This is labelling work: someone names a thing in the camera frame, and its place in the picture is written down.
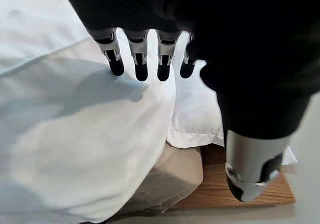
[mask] wood grain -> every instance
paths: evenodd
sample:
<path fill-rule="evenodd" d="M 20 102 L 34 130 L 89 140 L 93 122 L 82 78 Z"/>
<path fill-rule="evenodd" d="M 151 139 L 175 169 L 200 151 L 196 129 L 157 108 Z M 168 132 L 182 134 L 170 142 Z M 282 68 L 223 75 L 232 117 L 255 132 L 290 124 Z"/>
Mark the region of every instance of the wood grain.
<path fill-rule="evenodd" d="M 208 159 L 209 156 L 209 154 L 206 154 L 206 160 L 204 160 L 203 183 L 191 195 L 175 204 L 171 209 L 269 206 L 296 202 L 285 177 L 281 173 L 254 202 L 246 204 L 238 201 L 228 188 L 224 163 L 208 165 L 208 163 L 212 163 Z"/>

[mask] black robotic glove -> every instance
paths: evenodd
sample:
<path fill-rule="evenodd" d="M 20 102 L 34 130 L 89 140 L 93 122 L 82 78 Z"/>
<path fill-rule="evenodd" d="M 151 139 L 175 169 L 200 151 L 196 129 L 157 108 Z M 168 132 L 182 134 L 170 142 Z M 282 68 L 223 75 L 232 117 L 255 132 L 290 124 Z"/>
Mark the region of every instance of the black robotic glove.
<path fill-rule="evenodd" d="M 207 62 L 200 76 L 217 92 L 232 193 L 251 201 L 277 176 L 288 137 L 320 89 L 320 0 L 70 2 L 116 75 L 124 70 L 116 27 L 132 44 L 139 80 L 148 75 L 143 62 L 148 29 L 158 30 L 162 81 L 181 30 L 189 31 L 185 61 L 189 55 L 191 62 L 181 74 L 191 74 L 194 60 Z"/>

